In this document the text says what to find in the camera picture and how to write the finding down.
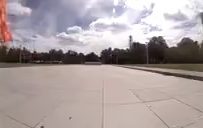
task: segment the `grass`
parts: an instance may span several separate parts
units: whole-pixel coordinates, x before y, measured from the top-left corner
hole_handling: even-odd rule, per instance
[[[203,64],[149,64],[139,66],[203,72]]]

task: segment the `cloud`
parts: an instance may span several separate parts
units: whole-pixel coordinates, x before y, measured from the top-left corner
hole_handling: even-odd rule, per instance
[[[7,4],[7,12],[9,15],[15,15],[15,16],[29,16],[32,12],[32,10],[28,7],[24,7],[19,2],[9,2]]]
[[[37,35],[38,49],[100,52],[127,47],[129,35],[141,43],[163,36],[170,46],[183,36],[203,38],[198,16],[203,0],[9,0],[8,5],[14,38],[30,44]]]
[[[122,32],[131,29],[128,23],[114,18],[101,18],[92,22],[89,26],[96,31]]]
[[[81,33],[82,32],[82,28],[79,26],[73,26],[73,27],[69,27],[67,29],[68,33]]]
[[[184,13],[182,13],[180,10],[174,14],[165,13],[164,17],[166,20],[174,20],[174,21],[184,21],[184,20],[188,19],[188,17]]]

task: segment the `white cloud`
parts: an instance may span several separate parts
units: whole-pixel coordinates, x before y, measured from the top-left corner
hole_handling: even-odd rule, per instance
[[[31,14],[31,9],[28,7],[24,7],[18,1],[9,2],[7,4],[7,12],[10,15],[26,15],[29,16]]]
[[[69,27],[67,29],[68,33],[81,33],[82,32],[82,28],[79,26],[73,26],[73,27]]]

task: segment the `lamp post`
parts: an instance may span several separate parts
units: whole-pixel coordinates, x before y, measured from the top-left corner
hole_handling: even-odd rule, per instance
[[[146,63],[149,64],[148,42],[146,42]]]

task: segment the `tree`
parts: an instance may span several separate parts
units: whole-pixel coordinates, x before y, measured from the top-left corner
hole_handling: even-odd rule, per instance
[[[168,48],[162,36],[152,37],[148,43],[149,58],[151,63],[163,63],[165,61],[165,50]]]

